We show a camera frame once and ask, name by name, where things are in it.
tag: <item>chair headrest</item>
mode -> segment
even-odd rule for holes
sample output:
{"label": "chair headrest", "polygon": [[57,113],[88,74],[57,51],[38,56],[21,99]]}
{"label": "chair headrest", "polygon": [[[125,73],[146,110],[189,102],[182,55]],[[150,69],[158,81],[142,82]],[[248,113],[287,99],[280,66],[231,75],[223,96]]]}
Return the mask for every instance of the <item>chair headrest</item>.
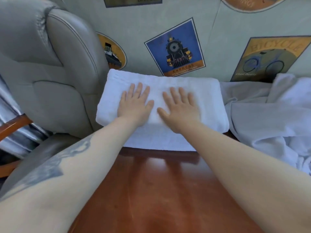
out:
{"label": "chair headrest", "polygon": [[0,53],[17,62],[61,66],[45,26],[55,8],[48,0],[0,0]]}

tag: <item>tattoo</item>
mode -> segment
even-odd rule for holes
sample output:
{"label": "tattoo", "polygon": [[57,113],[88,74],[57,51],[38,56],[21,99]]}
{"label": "tattoo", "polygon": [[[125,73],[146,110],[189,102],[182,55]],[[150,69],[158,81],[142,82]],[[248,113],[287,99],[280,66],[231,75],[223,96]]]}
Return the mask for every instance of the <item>tattoo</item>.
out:
{"label": "tattoo", "polygon": [[72,146],[69,146],[68,148],[51,157],[49,160],[45,161],[39,167],[32,170],[28,175],[17,182],[10,191],[8,191],[2,198],[0,198],[0,202],[42,181],[64,175],[59,166],[62,159],[67,157],[74,157],[77,154],[86,151],[91,146],[92,136],[93,134],[82,139],[81,141],[78,141]]}

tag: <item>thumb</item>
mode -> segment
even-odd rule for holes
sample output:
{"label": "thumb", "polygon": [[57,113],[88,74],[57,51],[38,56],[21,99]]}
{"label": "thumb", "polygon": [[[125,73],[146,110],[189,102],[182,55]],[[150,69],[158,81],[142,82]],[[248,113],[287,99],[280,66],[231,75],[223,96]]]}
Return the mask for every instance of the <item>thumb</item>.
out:
{"label": "thumb", "polygon": [[146,109],[148,110],[149,113],[151,113],[151,110],[153,109],[154,105],[155,105],[154,100],[148,101],[148,103],[146,104]]}
{"label": "thumb", "polygon": [[158,114],[160,115],[161,119],[162,119],[164,122],[166,122],[167,119],[168,119],[168,117],[169,117],[169,114],[166,113],[166,111],[165,111],[164,109],[162,109],[162,108],[158,108],[158,109],[157,109],[157,112],[158,112]]}

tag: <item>wooden table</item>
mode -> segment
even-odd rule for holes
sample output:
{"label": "wooden table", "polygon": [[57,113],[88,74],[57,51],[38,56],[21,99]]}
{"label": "wooden table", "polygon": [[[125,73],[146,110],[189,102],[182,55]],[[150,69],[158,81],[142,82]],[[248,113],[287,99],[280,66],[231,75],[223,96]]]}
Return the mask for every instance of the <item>wooden table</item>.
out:
{"label": "wooden table", "polygon": [[196,152],[123,148],[71,233],[262,233]]}

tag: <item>chair backrest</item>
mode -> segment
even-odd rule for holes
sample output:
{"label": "chair backrest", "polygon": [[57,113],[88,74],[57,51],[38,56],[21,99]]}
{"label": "chair backrest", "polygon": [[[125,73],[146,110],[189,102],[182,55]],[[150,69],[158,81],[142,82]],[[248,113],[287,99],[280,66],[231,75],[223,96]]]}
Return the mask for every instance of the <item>chair backrest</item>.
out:
{"label": "chair backrest", "polygon": [[95,31],[48,0],[0,0],[0,74],[41,127],[85,137],[109,67]]}

